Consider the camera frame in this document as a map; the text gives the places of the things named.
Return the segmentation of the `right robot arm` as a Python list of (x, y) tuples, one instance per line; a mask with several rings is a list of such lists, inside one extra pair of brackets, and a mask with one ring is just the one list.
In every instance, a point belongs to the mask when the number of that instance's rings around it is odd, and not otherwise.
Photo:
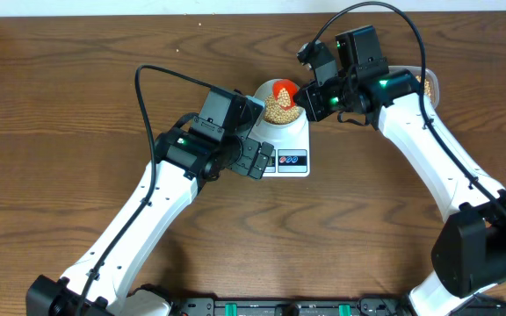
[(336, 36), (336, 50), (315, 40), (297, 54), (312, 70), (294, 95), (311, 121), (346, 112), (389, 139), (433, 196), (444, 222), (431, 250), (432, 273), (408, 295), (415, 315), (449, 315), (506, 281), (506, 190), (447, 130), (422, 79), (391, 66), (368, 25)]

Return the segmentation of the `red plastic measuring scoop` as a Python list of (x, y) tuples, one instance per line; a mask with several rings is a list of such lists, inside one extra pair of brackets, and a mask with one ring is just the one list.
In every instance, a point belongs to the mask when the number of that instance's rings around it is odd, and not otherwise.
[(280, 80), (277, 80), (273, 85), (272, 85), (272, 95), (275, 99), (275, 97), (277, 96), (278, 92), (282, 89), (282, 88), (286, 88), (288, 93), (290, 94), (290, 97), (291, 99), (293, 100), (293, 96), (298, 92), (299, 88), (298, 86), (293, 83), (292, 81), (288, 80), (288, 79), (280, 79)]

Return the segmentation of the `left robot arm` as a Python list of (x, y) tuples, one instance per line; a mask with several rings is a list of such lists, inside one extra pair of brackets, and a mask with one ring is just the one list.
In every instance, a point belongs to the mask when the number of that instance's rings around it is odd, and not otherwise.
[(154, 158), (131, 197), (90, 249), (60, 279), (39, 276), (26, 294), (29, 315), (168, 315), (152, 290), (131, 292), (143, 263), (173, 220), (223, 169), (260, 179), (273, 146), (215, 125), (159, 135)]

